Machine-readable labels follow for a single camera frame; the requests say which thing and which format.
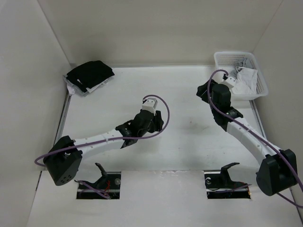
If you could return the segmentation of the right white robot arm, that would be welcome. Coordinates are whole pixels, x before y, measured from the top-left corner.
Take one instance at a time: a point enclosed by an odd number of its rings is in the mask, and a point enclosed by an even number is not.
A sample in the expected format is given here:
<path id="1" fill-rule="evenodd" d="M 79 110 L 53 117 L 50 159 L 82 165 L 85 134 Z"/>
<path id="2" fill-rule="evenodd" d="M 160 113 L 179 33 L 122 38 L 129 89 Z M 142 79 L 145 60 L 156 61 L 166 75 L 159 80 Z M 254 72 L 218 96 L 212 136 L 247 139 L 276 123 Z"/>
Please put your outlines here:
<path id="1" fill-rule="evenodd" d="M 210 105 L 214 121 L 237 139 L 257 160 L 259 169 L 253 182 L 267 196 L 301 184 L 297 174 L 296 155 L 266 140 L 249 125 L 231 105 L 231 93 L 224 84 L 209 80 L 197 88 L 196 95 Z"/>

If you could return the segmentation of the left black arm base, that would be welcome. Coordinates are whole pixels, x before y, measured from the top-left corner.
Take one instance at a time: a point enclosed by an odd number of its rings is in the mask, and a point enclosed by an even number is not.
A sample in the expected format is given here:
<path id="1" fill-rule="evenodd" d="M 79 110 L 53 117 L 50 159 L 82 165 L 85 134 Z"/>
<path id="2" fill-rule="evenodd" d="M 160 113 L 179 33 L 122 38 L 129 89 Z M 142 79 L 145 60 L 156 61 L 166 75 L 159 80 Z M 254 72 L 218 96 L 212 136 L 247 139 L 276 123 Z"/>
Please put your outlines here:
<path id="1" fill-rule="evenodd" d="M 95 163 L 101 177 L 91 183 L 83 181 L 78 183 L 76 199 L 78 200 L 118 200 L 120 199 L 121 172 L 107 172 L 100 163 Z"/>

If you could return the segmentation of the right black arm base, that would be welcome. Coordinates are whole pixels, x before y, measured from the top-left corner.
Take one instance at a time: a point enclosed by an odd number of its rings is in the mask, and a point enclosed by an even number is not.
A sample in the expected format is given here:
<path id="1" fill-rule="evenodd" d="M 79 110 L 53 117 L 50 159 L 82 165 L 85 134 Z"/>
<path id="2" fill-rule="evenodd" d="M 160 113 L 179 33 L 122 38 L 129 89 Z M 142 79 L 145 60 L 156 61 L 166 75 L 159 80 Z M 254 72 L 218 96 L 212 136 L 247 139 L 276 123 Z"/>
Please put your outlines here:
<path id="1" fill-rule="evenodd" d="M 208 199 L 250 199 L 250 184 L 233 181 L 228 170 L 239 163 L 230 163 L 220 170 L 204 171 Z"/>

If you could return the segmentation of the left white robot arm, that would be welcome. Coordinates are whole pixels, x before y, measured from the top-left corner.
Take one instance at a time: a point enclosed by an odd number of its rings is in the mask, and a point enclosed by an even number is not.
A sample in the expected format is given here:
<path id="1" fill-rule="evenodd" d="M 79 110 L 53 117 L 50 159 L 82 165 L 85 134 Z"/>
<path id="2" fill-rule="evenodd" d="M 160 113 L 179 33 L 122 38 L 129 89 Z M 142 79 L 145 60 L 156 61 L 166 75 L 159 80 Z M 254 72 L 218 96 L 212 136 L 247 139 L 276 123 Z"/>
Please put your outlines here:
<path id="1" fill-rule="evenodd" d="M 48 155 L 43 157 L 55 185 L 62 186 L 74 179 L 83 159 L 99 153 L 129 147 L 147 133 L 161 132 L 164 121 L 161 111 L 141 110 L 129 120 L 106 133 L 83 139 L 60 138 Z"/>

